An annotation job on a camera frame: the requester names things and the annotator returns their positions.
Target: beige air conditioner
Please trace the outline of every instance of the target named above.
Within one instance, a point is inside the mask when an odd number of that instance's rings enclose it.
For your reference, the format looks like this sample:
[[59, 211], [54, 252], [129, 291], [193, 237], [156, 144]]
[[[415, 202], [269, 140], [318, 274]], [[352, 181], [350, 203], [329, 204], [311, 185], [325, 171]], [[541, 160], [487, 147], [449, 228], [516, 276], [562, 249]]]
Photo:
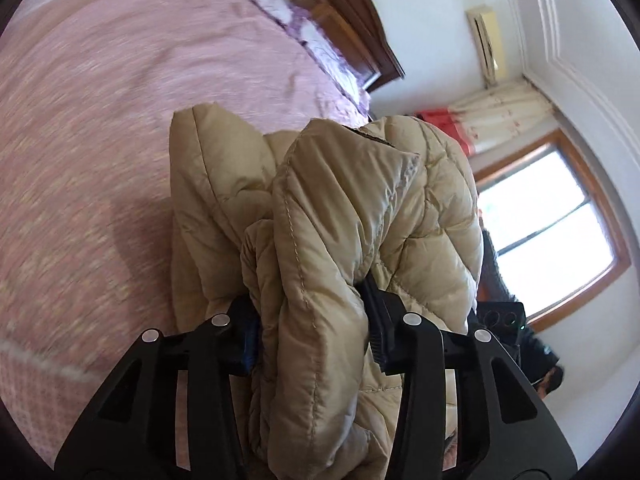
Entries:
[[497, 85], [509, 76], [497, 16], [487, 6], [468, 10], [466, 16], [476, 41], [484, 81], [487, 86]]

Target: window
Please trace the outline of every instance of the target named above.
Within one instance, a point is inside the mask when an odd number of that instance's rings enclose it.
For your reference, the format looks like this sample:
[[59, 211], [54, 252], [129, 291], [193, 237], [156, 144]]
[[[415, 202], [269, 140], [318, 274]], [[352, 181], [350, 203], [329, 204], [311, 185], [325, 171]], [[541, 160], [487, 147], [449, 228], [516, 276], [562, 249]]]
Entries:
[[630, 265], [600, 185], [560, 130], [476, 183], [498, 268], [534, 329], [568, 316]]

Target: window pane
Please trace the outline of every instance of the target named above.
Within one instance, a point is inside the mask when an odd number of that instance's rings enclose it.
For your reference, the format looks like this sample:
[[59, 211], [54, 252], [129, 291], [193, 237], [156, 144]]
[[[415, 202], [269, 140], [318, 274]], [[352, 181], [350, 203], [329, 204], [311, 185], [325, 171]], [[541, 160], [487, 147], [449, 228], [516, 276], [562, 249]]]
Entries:
[[562, 156], [552, 152], [483, 191], [478, 207], [500, 251], [551, 225], [584, 198]]
[[498, 267], [511, 294], [532, 316], [588, 284], [612, 261], [611, 248], [589, 203], [499, 256]]

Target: wooden window frame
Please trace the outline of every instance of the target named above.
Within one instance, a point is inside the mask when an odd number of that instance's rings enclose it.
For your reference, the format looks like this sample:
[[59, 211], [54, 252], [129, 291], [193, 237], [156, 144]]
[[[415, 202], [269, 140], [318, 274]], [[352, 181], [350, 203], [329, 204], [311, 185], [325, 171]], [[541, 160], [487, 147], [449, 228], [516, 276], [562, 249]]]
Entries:
[[592, 203], [595, 204], [597, 213], [600, 216], [600, 224], [603, 227], [604, 235], [611, 246], [613, 261], [606, 270], [575, 291], [571, 296], [531, 317], [528, 323], [536, 332], [549, 328], [589, 303], [611, 283], [615, 282], [631, 265], [625, 237], [602, 186], [591, 173], [577, 148], [562, 130], [557, 129], [522, 150], [513, 153], [513, 155], [477, 171], [474, 174], [476, 186], [480, 189], [505, 174], [517, 171], [550, 148], [558, 150], [567, 166], [573, 171], [578, 182], [591, 196]]

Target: bed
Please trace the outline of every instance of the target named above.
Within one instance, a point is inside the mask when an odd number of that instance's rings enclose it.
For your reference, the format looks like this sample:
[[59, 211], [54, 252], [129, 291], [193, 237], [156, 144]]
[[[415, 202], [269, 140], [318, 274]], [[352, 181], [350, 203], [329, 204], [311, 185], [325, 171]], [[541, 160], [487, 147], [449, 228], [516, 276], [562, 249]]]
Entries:
[[[371, 0], [289, 1], [361, 89], [402, 77]], [[251, 0], [2, 0], [0, 30], [0, 397], [52, 464], [130, 343], [176, 330], [172, 112], [217, 101], [264, 133], [367, 117]]]

